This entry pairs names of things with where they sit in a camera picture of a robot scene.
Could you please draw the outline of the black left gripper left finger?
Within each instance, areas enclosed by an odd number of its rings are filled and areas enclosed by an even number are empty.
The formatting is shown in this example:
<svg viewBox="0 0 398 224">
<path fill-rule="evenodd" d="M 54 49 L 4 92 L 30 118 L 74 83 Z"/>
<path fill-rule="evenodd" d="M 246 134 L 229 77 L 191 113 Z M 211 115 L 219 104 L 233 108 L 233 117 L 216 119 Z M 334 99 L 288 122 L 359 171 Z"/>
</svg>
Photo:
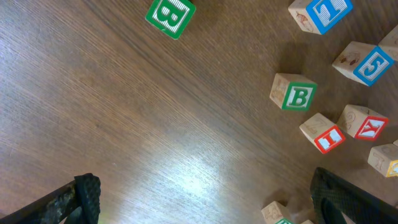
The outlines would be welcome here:
<svg viewBox="0 0 398 224">
<path fill-rule="evenodd" d="M 100 178 L 92 173 L 75 176 L 70 183 L 1 218 L 1 223 L 97 224 L 100 186 Z"/>
</svg>

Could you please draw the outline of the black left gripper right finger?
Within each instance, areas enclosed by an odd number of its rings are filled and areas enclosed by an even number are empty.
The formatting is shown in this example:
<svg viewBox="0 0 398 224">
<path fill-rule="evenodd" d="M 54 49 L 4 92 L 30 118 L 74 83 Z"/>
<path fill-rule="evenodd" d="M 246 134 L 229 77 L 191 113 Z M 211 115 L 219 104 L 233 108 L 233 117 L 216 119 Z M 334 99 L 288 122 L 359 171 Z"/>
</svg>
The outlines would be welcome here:
<svg viewBox="0 0 398 224">
<path fill-rule="evenodd" d="M 315 169 L 311 198 L 318 223 L 397 224 L 397 209 L 345 179 L 322 168 Z"/>
</svg>

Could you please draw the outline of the green R block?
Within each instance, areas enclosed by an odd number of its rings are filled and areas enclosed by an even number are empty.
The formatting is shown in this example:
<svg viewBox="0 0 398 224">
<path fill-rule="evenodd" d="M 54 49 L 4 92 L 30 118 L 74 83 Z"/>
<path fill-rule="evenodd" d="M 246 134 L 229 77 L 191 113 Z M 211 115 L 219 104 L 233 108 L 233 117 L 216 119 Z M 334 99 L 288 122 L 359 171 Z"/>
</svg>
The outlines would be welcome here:
<svg viewBox="0 0 398 224">
<path fill-rule="evenodd" d="M 288 209 L 277 201 L 265 206 L 261 213 L 266 224 L 293 224 L 293 219 Z"/>
</svg>

